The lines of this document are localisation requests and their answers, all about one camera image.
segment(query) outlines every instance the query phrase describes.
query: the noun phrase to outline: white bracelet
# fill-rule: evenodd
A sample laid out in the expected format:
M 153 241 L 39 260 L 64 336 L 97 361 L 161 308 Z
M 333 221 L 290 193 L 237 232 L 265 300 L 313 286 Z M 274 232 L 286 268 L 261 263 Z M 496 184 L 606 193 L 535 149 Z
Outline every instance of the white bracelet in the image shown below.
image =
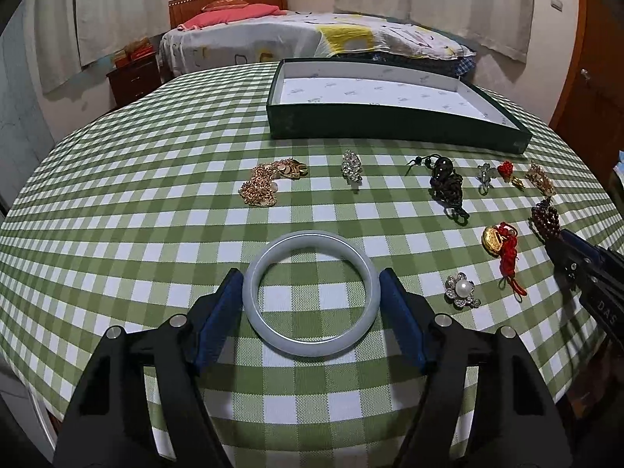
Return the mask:
M 279 262 L 292 250 L 313 246 L 348 260 L 364 281 L 364 312 L 355 324 L 339 336 L 323 341 L 300 341 L 278 333 L 267 324 L 258 310 L 258 287 L 269 265 Z M 323 231 L 291 232 L 269 243 L 252 261 L 243 281 L 243 305 L 258 336 L 278 350 L 294 356 L 321 357 L 341 352 L 354 345 L 372 326 L 379 309 L 379 275 L 366 254 L 346 239 Z

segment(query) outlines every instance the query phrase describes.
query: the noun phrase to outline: black cord necklace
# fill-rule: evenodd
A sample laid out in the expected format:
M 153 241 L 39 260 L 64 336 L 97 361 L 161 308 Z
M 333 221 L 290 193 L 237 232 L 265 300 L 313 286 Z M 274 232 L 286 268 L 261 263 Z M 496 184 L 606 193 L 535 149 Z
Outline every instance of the black cord necklace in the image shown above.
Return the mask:
M 463 193 L 462 182 L 464 178 L 455 172 L 453 162 L 450 158 L 439 154 L 430 154 L 429 156 L 416 156 L 410 160 L 408 165 L 408 173 L 414 165 L 425 164 L 425 167 L 431 169 L 431 188 L 433 189 L 432 197 L 434 200 L 445 203 L 448 207 L 455 211 L 455 214 L 465 221 L 470 218 L 466 210 L 462 207 Z

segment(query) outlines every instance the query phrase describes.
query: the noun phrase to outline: open box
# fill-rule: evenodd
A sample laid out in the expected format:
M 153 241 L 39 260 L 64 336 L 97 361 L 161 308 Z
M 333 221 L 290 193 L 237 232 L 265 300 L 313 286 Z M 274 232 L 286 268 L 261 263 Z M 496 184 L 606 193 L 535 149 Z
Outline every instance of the open box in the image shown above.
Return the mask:
M 365 60 L 282 60 L 266 112 L 275 139 L 399 139 L 520 154 L 532 137 L 469 83 Z

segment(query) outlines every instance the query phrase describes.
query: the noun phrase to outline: gingham tablecloth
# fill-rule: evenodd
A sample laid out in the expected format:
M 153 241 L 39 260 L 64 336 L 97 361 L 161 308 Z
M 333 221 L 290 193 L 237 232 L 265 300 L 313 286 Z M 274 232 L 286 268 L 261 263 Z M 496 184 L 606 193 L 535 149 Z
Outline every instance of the gingham tablecloth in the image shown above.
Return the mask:
M 534 133 L 522 157 L 456 146 L 385 140 L 274 141 L 264 105 L 276 64 L 180 77 L 63 140 L 35 171 L 0 229 L 0 346 L 20 378 L 62 418 L 80 373 L 112 324 L 154 328 L 213 292 L 230 267 L 245 270 L 267 242 L 322 229 L 363 248 L 377 269 L 394 268 L 406 289 L 465 327 L 513 326 L 560 397 L 601 333 L 575 298 L 564 300 L 552 264 L 528 225 L 541 200 L 492 181 L 477 191 L 477 166 L 530 159 L 545 166 L 562 225 L 592 243 L 622 248 L 620 215 L 570 148 L 537 118 L 492 93 Z M 352 191 L 341 155 L 364 166 Z M 440 152 L 464 176 L 462 228 L 429 195 L 430 171 L 406 163 Z M 279 180 L 277 206 L 248 208 L 238 189 L 258 162 L 295 157 L 308 177 Z M 481 247 L 484 227 L 520 231 L 519 303 L 499 288 L 498 259 Z M 457 312 L 447 275 L 463 271 L 483 306 Z M 263 279 L 261 306 L 277 329 L 302 339 L 341 333 L 358 317 L 363 286 L 352 268 L 298 252 Z M 171 454 L 154 372 L 146 371 L 154 434 Z M 469 370 L 454 453 L 464 448 L 477 374 Z M 339 358 L 293 360 L 255 335 L 243 315 L 218 364 L 200 380 L 226 450 L 241 466 L 385 466 L 414 417 L 424 379 L 401 357 L 377 317 Z

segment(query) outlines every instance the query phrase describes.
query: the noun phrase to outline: white bedspread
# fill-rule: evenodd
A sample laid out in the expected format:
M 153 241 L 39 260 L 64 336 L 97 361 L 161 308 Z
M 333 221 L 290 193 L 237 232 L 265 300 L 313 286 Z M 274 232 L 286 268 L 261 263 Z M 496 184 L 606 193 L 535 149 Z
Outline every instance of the white bedspread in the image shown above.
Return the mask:
M 366 51 L 438 60 L 474 56 L 454 40 L 416 25 L 332 13 L 289 13 L 202 30 L 171 30 L 160 42 L 161 55 L 174 76 L 230 65 Z

